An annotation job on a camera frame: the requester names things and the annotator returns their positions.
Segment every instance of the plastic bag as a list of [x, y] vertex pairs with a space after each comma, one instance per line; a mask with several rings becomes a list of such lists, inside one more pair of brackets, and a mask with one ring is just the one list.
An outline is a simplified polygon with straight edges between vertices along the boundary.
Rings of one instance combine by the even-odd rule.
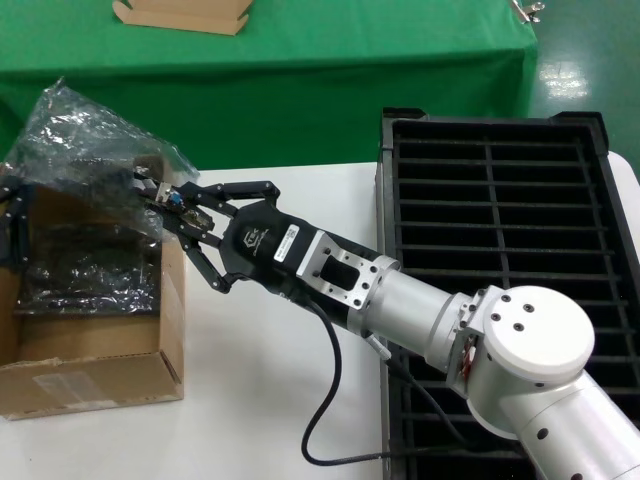
[[120, 315], [160, 310], [162, 245], [118, 225], [37, 232], [15, 312]]
[[162, 220], [132, 190], [134, 171], [174, 185], [198, 171], [178, 149], [65, 86], [46, 89], [5, 159], [5, 174], [71, 194], [154, 238]]

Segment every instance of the open cardboard box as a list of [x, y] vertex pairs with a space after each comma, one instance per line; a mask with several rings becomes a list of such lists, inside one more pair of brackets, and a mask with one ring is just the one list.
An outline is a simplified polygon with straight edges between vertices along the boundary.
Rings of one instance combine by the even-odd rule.
[[[29, 221], [113, 222], [44, 188]], [[183, 398], [185, 265], [177, 241], [163, 244], [159, 268], [159, 315], [37, 318], [14, 314], [21, 279], [0, 269], [0, 415], [15, 420]]]
[[235, 35], [249, 20], [253, 0], [114, 0], [126, 24]]

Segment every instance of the black crate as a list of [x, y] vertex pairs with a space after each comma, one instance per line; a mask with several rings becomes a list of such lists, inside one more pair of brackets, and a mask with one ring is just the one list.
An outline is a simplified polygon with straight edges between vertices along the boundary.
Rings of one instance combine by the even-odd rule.
[[[607, 160], [599, 114], [550, 119], [429, 118], [387, 109], [378, 168], [379, 246], [405, 273], [450, 292], [540, 285], [589, 314], [587, 371], [640, 425], [640, 270]], [[443, 375], [392, 346], [460, 431], [492, 441]], [[435, 412], [389, 378], [392, 448], [451, 442]], [[392, 462], [393, 480], [534, 479], [505, 449]]]

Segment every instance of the green tablecloth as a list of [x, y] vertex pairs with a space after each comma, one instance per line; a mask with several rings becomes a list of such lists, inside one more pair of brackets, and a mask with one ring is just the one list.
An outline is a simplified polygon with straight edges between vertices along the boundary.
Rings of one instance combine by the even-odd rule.
[[383, 106], [526, 115], [535, 69], [507, 0], [255, 0], [237, 37], [123, 25], [110, 0], [0, 8], [0, 158], [60, 75], [204, 169], [374, 160]]

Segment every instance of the robotic arm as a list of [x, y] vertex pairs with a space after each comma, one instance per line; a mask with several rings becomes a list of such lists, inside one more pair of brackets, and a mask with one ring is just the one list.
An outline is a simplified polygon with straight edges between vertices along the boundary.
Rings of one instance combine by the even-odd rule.
[[[392, 258], [280, 212], [271, 182], [175, 187], [136, 174], [135, 188], [214, 290], [253, 280], [302, 308], [320, 307], [385, 360], [376, 335], [419, 353], [482, 426], [519, 440], [544, 478], [640, 479], [640, 432], [584, 371], [594, 330], [568, 297], [534, 286], [449, 294], [404, 275]], [[261, 201], [228, 203], [238, 199]], [[223, 238], [210, 233], [201, 206], [231, 218]], [[226, 274], [200, 242], [219, 250]]]

